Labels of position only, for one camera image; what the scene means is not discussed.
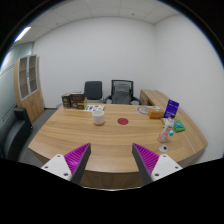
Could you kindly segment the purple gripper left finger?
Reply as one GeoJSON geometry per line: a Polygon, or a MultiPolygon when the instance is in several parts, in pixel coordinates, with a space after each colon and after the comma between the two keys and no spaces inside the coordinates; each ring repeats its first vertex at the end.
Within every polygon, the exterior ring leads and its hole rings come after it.
{"type": "Polygon", "coordinates": [[[42,169],[79,185],[90,154],[91,144],[87,143],[66,155],[56,154],[42,169]]]}

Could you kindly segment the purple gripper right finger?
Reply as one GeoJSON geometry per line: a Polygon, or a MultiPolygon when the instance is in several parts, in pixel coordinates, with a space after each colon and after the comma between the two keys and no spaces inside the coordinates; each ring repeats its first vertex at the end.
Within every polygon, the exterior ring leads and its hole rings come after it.
{"type": "Polygon", "coordinates": [[[167,154],[158,155],[136,143],[132,144],[132,154],[144,185],[182,169],[182,167],[167,154]]]}

